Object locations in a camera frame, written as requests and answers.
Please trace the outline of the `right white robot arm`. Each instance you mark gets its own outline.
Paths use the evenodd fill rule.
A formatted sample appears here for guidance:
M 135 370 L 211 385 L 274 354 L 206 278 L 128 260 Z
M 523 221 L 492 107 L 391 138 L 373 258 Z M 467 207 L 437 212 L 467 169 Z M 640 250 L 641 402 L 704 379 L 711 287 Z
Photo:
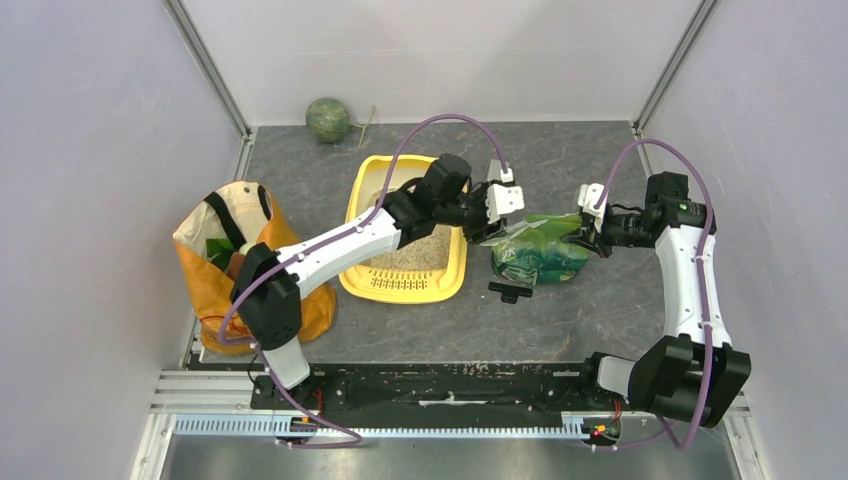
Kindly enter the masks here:
M 647 181 L 644 205 L 614 212 L 595 208 L 603 187 L 577 194 L 581 226 L 573 243 L 607 258 L 616 247 L 652 250 L 660 262 L 664 328 L 639 359 L 596 352 L 584 361 L 579 400 L 601 409 L 617 395 L 637 410 L 674 420 L 701 415 L 716 426 L 749 378 L 749 354 L 736 350 L 724 326 L 711 265 L 716 226 L 707 207 L 692 201 L 688 178 L 662 172 Z

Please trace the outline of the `green litter bag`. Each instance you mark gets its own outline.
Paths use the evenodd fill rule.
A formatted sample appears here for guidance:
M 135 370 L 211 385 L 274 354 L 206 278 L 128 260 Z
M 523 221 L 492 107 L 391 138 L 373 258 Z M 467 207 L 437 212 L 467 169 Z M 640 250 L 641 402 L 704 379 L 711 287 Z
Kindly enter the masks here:
M 495 274 L 516 283 L 565 282 L 582 270 L 589 251 L 563 237 L 578 233 L 576 214 L 532 214 L 487 242 Z

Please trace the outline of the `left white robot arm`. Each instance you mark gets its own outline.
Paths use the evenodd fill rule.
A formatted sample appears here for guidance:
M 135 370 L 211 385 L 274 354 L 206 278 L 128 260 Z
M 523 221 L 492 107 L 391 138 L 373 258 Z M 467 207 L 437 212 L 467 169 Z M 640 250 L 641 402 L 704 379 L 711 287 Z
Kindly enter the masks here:
M 232 307 L 253 336 L 276 396 L 290 408 L 304 407 L 314 393 L 298 333 L 301 303 L 317 287 L 429 236 L 438 225 L 458 227 L 468 243 L 480 244 L 524 207 L 523 191 L 506 163 L 492 161 L 487 179 L 472 184 L 470 165 L 453 154 L 441 155 L 422 176 L 381 194 L 362 215 L 306 242 L 277 250 L 251 247 L 238 272 Z

